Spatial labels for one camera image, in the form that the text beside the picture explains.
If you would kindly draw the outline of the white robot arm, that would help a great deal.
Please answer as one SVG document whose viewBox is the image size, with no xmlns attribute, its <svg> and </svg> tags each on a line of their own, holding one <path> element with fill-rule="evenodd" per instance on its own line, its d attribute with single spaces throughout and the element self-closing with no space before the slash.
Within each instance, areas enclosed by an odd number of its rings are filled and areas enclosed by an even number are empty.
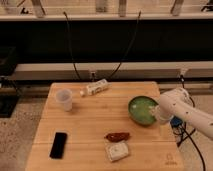
<svg viewBox="0 0 213 171">
<path fill-rule="evenodd" d="M 157 105 L 149 107 L 149 113 L 160 124 L 166 124 L 176 116 L 213 140 L 213 115 L 190 106 L 189 100 L 186 89 L 176 88 L 162 93 L 157 99 Z"/>
</svg>

